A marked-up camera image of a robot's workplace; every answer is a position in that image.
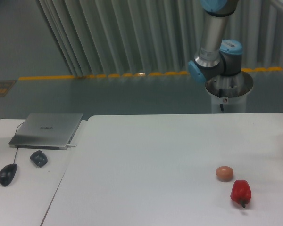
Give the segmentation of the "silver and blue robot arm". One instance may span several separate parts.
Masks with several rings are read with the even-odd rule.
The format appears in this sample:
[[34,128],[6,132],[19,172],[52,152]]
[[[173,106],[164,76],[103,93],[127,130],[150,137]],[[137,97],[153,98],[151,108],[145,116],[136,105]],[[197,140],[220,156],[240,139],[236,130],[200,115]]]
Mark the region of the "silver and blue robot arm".
[[[202,0],[206,15],[200,45],[187,70],[205,83],[221,75],[239,74],[243,66],[283,67],[283,0]],[[246,19],[237,40],[225,37],[232,14],[242,4]]]

